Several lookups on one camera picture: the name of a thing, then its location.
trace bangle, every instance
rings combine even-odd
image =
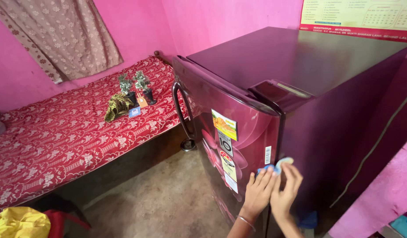
[[[247,220],[245,220],[243,217],[241,217],[241,216],[237,216],[238,218],[240,218],[240,219],[242,219],[244,222],[246,222],[248,225],[250,225],[250,227],[253,229],[253,231],[254,232],[256,232],[256,229],[255,229],[255,227],[252,225],[252,224],[250,224]]]

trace floral bedsheet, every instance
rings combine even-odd
[[[158,102],[107,123],[108,100],[120,92],[118,76],[142,70]],[[36,198],[116,159],[179,124],[173,69],[156,57],[78,89],[9,111],[0,120],[0,210]],[[179,95],[182,111],[184,104]]]

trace black vase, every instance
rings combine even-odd
[[[130,101],[132,101],[133,103],[133,107],[138,107],[139,104],[137,103],[137,99],[136,99],[136,92],[129,92],[127,94],[127,97],[130,99]]]
[[[146,89],[143,91],[143,94],[149,99],[149,105],[154,105],[157,101],[154,100],[154,97],[152,96],[152,89]]]

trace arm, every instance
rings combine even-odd
[[[291,164],[282,163],[281,169],[287,181],[284,190],[280,191],[281,176],[276,179],[270,198],[271,211],[286,238],[303,238],[290,215],[290,207],[296,198],[303,177]]]
[[[245,238],[250,234],[256,218],[268,205],[276,178],[272,167],[262,169],[256,178],[254,173],[250,174],[243,207],[227,238]]]

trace refrigerator handle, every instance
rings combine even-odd
[[[196,138],[196,134],[194,132],[194,131],[196,131],[195,122],[193,121],[192,111],[190,110],[189,102],[187,101],[185,92],[180,87],[180,84],[177,83],[177,82],[173,83],[172,88],[173,88],[174,105],[176,106],[176,111],[177,111],[177,115],[179,115],[180,123],[183,126],[183,129],[185,130],[187,137],[189,137],[190,139],[195,140],[195,138]],[[189,131],[189,128],[186,125],[186,121],[183,118],[183,114],[181,113],[179,98],[177,96],[177,91],[178,90],[180,90],[181,96],[183,97],[183,101],[185,102],[185,105],[186,105],[186,108],[187,108],[187,114],[189,115],[189,120],[192,123],[193,129],[194,129],[193,132]]]

